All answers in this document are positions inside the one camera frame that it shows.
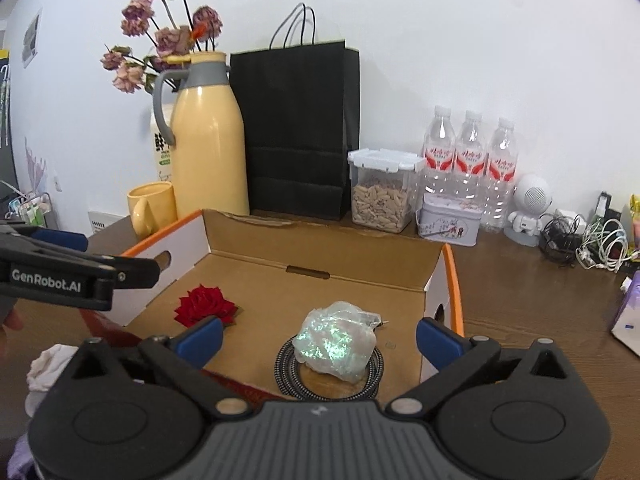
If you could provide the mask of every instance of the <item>human hand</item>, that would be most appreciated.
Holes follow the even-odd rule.
[[[6,355],[6,332],[5,328],[10,330],[22,330],[24,327],[24,323],[18,316],[18,313],[15,310],[9,312],[9,315],[4,320],[2,327],[0,328],[0,357],[4,357]]]

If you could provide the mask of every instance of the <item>white cable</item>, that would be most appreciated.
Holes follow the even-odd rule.
[[[4,181],[4,180],[0,180],[0,184],[4,184],[5,186],[7,186],[9,189],[11,189],[11,191],[15,191],[18,195],[20,195],[22,198],[27,199],[28,197],[21,192],[19,189],[15,189],[14,186],[12,186],[11,184],[9,184],[8,182]]]
[[[607,225],[613,223],[617,228],[609,231]],[[598,249],[598,257],[601,264],[597,264],[591,257],[589,246],[595,244]],[[620,245],[620,254],[617,258],[611,258],[611,251],[613,247]],[[578,259],[578,263],[585,269],[607,269],[613,272],[618,272],[620,267],[627,260],[635,258],[640,250],[635,251],[633,254],[628,255],[629,248],[628,241],[626,240],[626,231],[622,224],[615,218],[611,218],[604,222],[603,225],[591,224],[587,227],[584,235],[582,236],[582,245],[575,250],[575,256]]]

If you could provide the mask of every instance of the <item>purple cloth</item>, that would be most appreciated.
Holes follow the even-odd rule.
[[[26,433],[15,443],[14,454],[9,459],[6,475],[8,480],[31,480],[37,478],[33,465],[33,455],[31,455],[31,449],[29,449]]]
[[[629,308],[640,308],[640,270],[636,270],[636,273],[631,280],[631,285],[626,290],[625,299],[622,301],[622,305],[618,309],[618,313],[616,314],[616,319],[613,320],[613,325],[615,325],[620,319],[620,315],[622,311]]]

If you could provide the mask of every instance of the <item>black cable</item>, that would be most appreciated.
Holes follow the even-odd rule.
[[[378,350],[378,347],[373,349],[373,354],[367,364],[367,382],[363,389],[350,397],[330,399],[313,393],[302,383],[302,379],[300,378],[300,363],[296,360],[296,356],[294,354],[294,347],[292,344],[293,339],[294,338],[292,337],[284,343],[278,352],[276,364],[273,367],[276,383],[278,383],[278,387],[283,394],[295,397],[299,400],[331,402],[332,400],[372,399],[378,393],[378,385],[380,384],[382,374],[385,371],[385,361],[380,350]]]
[[[574,264],[575,250],[582,244],[582,236],[576,234],[581,218],[578,215],[572,221],[566,216],[554,217],[542,229],[538,247],[547,260],[560,266]]]

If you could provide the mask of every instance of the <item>gray thermos handle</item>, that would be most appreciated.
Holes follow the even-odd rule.
[[[189,69],[183,68],[180,70],[165,70],[158,75],[156,83],[154,84],[154,117],[156,118],[156,124],[160,135],[169,146],[175,146],[175,136],[171,131],[171,127],[164,120],[162,114],[162,85],[164,85],[167,79],[185,79],[189,76]]]

